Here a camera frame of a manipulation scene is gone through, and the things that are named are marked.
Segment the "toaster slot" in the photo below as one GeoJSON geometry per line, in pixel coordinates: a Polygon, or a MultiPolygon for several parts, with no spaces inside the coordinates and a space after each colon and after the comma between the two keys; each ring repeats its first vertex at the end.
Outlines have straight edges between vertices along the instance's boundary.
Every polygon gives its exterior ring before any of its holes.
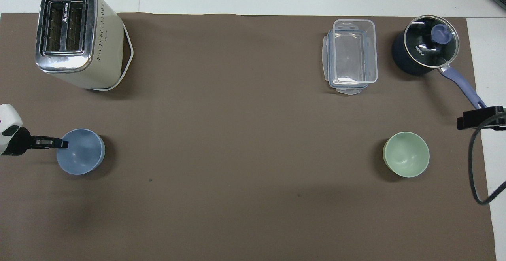
{"type": "Polygon", "coordinates": [[[65,50],[80,51],[82,49],[85,27],[85,2],[72,1],[68,8],[67,40],[65,50]]]}
{"type": "Polygon", "coordinates": [[[62,35],[62,18],[65,11],[65,3],[51,2],[49,4],[49,18],[47,19],[47,37],[45,40],[46,51],[60,50],[62,35]]]}

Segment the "black cable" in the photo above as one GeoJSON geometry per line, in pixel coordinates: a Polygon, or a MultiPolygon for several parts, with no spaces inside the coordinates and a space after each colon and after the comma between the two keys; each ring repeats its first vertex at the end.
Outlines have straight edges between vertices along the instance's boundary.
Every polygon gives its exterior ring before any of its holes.
{"type": "Polygon", "coordinates": [[[487,205],[490,203],[497,195],[499,195],[504,189],[506,189],[506,181],[504,181],[495,191],[488,196],[484,201],[480,200],[478,193],[476,192],[476,187],[474,184],[474,178],[473,178],[473,146],[474,142],[476,140],[476,136],[480,131],[486,127],[487,124],[490,124],[492,121],[499,119],[500,117],[506,118],[506,112],[501,112],[493,115],[492,117],[489,117],[488,119],[484,120],[474,131],[473,135],[471,136],[471,140],[469,141],[469,151],[468,151],[468,170],[469,170],[469,182],[471,185],[471,191],[473,192],[473,197],[475,201],[480,205],[487,205]]]}

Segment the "blue pot handle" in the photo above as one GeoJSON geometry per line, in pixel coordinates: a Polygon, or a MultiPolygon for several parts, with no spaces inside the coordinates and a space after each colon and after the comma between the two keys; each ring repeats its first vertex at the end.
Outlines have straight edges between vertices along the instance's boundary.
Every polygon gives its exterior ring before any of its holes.
{"type": "Polygon", "coordinates": [[[473,104],[476,109],[487,107],[483,100],[478,96],[478,94],[476,94],[473,86],[471,86],[471,84],[469,84],[464,76],[462,76],[462,74],[460,74],[453,67],[450,65],[443,66],[439,68],[439,72],[441,72],[441,75],[457,84],[462,93],[464,93],[464,95],[469,99],[471,104],[473,104]]]}

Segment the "toaster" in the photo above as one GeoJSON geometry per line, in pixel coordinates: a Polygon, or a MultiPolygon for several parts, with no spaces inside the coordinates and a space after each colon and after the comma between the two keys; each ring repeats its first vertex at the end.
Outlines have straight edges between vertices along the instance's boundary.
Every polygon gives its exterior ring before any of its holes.
{"type": "Polygon", "coordinates": [[[123,31],[104,0],[41,0],[36,64],[45,73],[81,88],[109,90],[123,76],[123,31]]]}

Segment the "blue bowl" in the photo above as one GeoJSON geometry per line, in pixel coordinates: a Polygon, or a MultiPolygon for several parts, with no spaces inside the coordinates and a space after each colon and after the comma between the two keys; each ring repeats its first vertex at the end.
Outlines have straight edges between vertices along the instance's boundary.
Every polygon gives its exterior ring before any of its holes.
{"type": "Polygon", "coordinates": [[[60,167],[72,175],[88,173],[100,165],[105,156],[103,140],[89,129],[69,131],[62,140],[68,141],[67,149],[57,149],[56,159],[60,167]]]}

